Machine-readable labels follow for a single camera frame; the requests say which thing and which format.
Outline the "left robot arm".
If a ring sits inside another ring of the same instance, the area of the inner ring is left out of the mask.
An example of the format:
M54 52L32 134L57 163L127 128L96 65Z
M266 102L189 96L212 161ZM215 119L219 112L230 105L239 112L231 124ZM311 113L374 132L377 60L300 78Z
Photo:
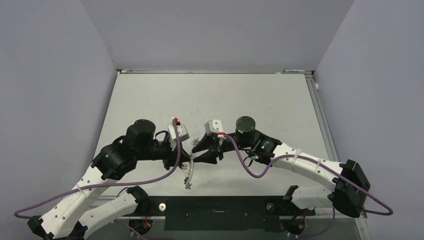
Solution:
M177 118L171 120L163 140L156 139L156 134L150 120L135 121L125 135L100 150L70 194L47 213L28 220L30 230L44 240L85 240L119 217L148 213L150 197L140 183L127 183L123 194L96 208L92 204L108 188L119 186L139 161L161 160L172 172L190 160L182 147L189 134Z

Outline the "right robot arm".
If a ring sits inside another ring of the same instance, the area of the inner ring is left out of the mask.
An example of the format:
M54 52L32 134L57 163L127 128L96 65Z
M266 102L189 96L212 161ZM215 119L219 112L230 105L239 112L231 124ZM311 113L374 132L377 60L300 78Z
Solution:
M196 163L217 164L224 153L235 151L243 168L254 178L262 178L272 167L286 169L320 184L319 187L291 186L282 207L289 214L308 208L335 208L358 218L363 212L371 185L359 163L345 163L312 156L256 129L250 116L241 116L235 131L224 133L222 122L209 120L203 138L192 149L201 152Z

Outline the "large grey keyring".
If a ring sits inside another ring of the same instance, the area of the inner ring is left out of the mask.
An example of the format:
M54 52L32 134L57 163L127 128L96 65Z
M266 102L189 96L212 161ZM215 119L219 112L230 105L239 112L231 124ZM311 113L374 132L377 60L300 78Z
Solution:
M182 170L184 171L184 187L186 190L190 190L192 186L192 178L194 175L194 158L196 157L196 153L189 153L190 160L189 162L182 164Z

